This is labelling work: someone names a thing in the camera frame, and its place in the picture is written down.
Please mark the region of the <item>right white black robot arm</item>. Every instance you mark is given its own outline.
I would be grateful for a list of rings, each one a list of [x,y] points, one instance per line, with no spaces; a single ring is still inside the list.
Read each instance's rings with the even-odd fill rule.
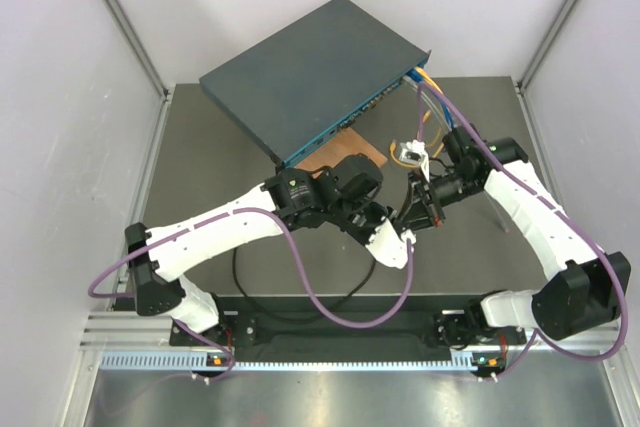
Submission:
[[[520,327],[560,341],[620,318],[629,261],[620,252],[590,246],[563,221],[564,209],[514,139],[478,142],[456,127],[443,145],[450,162],[442,174],[432,175],[424,172],[431,159],[422,142],[391,144],[392,159],[410,170],[395,226],[412,232],[437,227],[445,207],[484,193],[511,218],[547,280],[539,290],[502,290],[474,299],[464,310],[474,340],[487,343],[504,327]]]

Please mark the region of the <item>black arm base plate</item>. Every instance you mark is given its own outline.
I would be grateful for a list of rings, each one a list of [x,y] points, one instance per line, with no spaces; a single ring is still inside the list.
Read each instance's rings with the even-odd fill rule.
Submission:
[[[227,347],[272,346],[276,340],[346,340],[380,337],[415,339],[420,347],[462,349],[472,345],[520,346],[525,334],[515,327],[476,330],[466,310],[476,298],[457,294],[411,294],[399,311],[374,327],[353,328],[330,320],[303,296],[222,297],[220,324],[202,335]]]

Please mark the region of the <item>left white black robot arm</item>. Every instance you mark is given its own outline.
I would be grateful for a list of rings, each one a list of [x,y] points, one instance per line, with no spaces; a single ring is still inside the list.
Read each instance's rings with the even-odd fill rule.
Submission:
[[[364,154],[315,171],[285,168],[239,198],[180,223],[126,228],[128,263],[138,315],[167,314],[205,343],[226,334],[227,321],[212,294],[187,279],[191,268],[239,246],[325,223],[364,246],[379,263],[403,268],[404,241],[390,210],[376,203],[383,175]]]

